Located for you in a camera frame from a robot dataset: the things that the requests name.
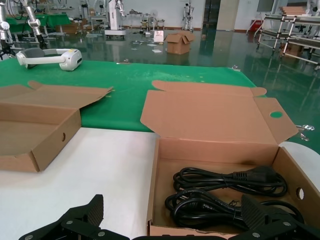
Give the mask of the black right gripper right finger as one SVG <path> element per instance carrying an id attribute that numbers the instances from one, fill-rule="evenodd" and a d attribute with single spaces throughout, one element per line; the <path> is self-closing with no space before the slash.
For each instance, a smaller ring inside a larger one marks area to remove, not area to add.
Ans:
<path id="1" fill-rule="evenodd" d="M 264 205 L 243 195 L 241 216 L 248 231 L 231 237 L 232 240 L 318 240 L 320 230 L 296 220 L 285 210 Z"/>

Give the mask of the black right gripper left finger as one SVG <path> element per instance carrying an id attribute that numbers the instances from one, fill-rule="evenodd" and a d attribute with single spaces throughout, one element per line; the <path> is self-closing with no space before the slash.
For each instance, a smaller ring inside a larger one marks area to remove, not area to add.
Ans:
<path id="1" fill-rule="evenodd" d="M 96 194 L 86 204 L 70 208 L 57 221 L 31 231 L 21 240 L 127 240 L 126 236 L 100 228 L 104 198 Z"/>

